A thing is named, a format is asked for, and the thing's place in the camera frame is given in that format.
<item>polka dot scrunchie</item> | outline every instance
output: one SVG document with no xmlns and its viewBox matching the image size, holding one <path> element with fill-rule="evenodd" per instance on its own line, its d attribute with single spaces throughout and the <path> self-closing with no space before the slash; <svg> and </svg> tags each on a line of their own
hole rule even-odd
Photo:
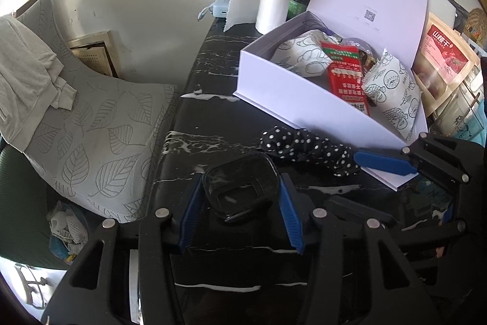
<svg viewBox="0 0 487 325">
<path fill-rule="evenodd" d="M 342 177 L 356 174 L 360 167 L 354 162 L 352 148 L 335 145 L 306 129 L 274 126 L 262 133 L 260 148 L 269 156 L 292 162 L 323 165 Z"/>
</svg>

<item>green chair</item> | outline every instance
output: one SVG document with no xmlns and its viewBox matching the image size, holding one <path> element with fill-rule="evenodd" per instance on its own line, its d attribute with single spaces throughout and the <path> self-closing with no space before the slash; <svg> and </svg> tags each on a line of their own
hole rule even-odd
<svg viewBox="0 0 487 325">
<path fill-rule="evenodd" d="M 0 152 L 0 256 L 35 267 L 67 269 L 49 250 L 47 190 L 47 183 L 24 154 L 4 146 Z"/>
</svg>

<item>white gift box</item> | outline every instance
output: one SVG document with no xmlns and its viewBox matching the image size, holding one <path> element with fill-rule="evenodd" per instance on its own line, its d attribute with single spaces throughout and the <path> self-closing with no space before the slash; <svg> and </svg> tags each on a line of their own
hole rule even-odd
<svg viewBox="0 0 487 325">
<path fill-rule="evenodd" d="M 422 106 L 418 108 L 411 140 L 406 142 L 376 108 L 371 116 L 358 111 L 327 90 L 327 76 L 300 77 L 268 61 L 282 42 L 323 27 L 342 37 L 367 42 L 379 56 L 383 49 L 397 57 L 411 74 L 421 39 L 428 0 L 311 0 L 308 10 L 260 37 L 240 52 L 235 96 L 293 128 L 304 128 L 354 147 L 400 150 L 427 131 Z M 392 189 L 407 182 L 404 176 L 365 169 Z"/>
</svg>

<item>dried hawthorn bag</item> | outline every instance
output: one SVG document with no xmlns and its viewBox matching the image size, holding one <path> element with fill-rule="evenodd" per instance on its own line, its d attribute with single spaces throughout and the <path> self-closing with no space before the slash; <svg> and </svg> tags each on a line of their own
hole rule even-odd
<svg viewBox="0 0 487 325">
<path fill-rule="evenodd" d="M 429 13 L 421 44 L 412 65 L 425 115 L 432 114 L 460 85 L 480 59 L 467 42 Z"/>
</svg>

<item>glass jar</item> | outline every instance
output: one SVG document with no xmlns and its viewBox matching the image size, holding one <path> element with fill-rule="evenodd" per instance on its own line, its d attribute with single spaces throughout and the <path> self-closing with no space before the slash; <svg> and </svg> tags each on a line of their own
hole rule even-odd
<svg viewBox="0 0 487 325">
<path fill-rule="evenodd" d="M 287 20 L 296 17 L 298 14 L 306 12 L 310 0 L 291 0 L 287 10 Z"/>
</svg>

